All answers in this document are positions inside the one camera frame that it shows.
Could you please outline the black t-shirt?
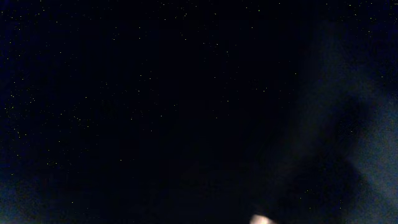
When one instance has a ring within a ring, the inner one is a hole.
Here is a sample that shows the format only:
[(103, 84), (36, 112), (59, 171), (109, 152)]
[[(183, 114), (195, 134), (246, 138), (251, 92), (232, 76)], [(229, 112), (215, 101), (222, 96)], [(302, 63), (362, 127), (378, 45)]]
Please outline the black t-shirt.
[(2, 1), (2, 223), (396, 223), (396, 1)]

